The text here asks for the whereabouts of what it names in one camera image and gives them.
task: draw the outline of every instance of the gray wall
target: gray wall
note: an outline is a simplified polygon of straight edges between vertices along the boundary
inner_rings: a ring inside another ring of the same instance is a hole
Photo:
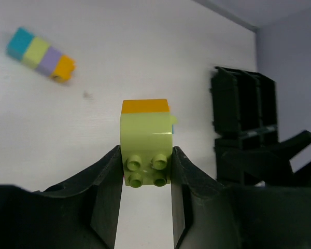
[[[263,27],[311,7],[311,0],[194,0],[253,29]]]
[[[260,73],[277,81],[280,139],[311,131],[311,8],[257,32]],[[311,146],[292,163],[311,160]]]

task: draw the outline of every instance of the toy block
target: toy block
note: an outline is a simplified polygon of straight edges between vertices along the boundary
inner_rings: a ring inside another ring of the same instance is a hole
[[[161,113],[169,112],[168,101],[158,100],[124,100],[122,113]]]
[[[62,55],[50,77],[57,82],[65,82],[71,78],[75,69],[75,61],[66,55]]]
[[[24,28],[18,28],[7,46],[8,55],[21,61],[34,37],[33,34]]]
[[[50,76],[55,70],[61,57],[62,53],[50,46],[36,70],[45,76]]]
[[[23,55],[22,63],[36,69],[49,47],[50,44],[47,41],[35,37]]]
[[[127,186],[161,187],[170,183],[172,124],[175,121],[169,112],[121,114],[121,153]]]

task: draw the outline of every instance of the white table surface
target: white table surface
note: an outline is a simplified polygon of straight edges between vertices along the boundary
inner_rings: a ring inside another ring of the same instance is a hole
[[[58,85],[5,55],[18,26],[76,60]],[[125,99],[167,98],[175,145],[215,176],[209,70],[255,70],[255,35],[190,0],[0,0],[0,184],[45,190],[119,144]],[[123,188],[116,249],[173,248],[170,186]]]

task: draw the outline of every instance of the light green duplo brick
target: light green duplo brick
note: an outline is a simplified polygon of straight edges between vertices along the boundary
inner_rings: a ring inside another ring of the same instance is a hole
[[[47,41],[39,37],[33,38],[27,51],[23,55],[22,63],[32,69],[37,68],[49,47],[50,44]]]
[[[161,187],[170,183],[175,120],[169,112],[121,114],[121,153],[126,185]]]

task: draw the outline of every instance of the black plastic mount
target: black plastic mount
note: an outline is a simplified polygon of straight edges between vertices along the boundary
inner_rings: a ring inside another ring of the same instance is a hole
[[[254,185],[259,180],[223,159],[232,150],[249,150],[278,143],[275,82],[266,76],[216,67],[211,78],[217,180]]]
[[[275,148],[274,154],[288,159],[304,146]],[[274,170],[285,183],[274,185],[292,185],[290,170],[283,168]],[[311,163],[304,168],[294,180],[300,186],[311,184]],[[256,169],[251,174],[269,177]],[[116,146],[44,192],[0,186],[0,249],[114,249],[122,182]],[[171,187],[175,249],[311,248],[311,188],[224,186],[179,147],[173,148]]]
[[[215,131],[225,137],[277,131],[275,82],[260,73],[216,69],[210,89]]]
[[[302,131],[298,135],[265,148],[252,150],[228,150],[222,156],[231,167],[264,181],[272,186],[311,186],[311,162],[295,174],[290,159],[311,144],[311,133]]]

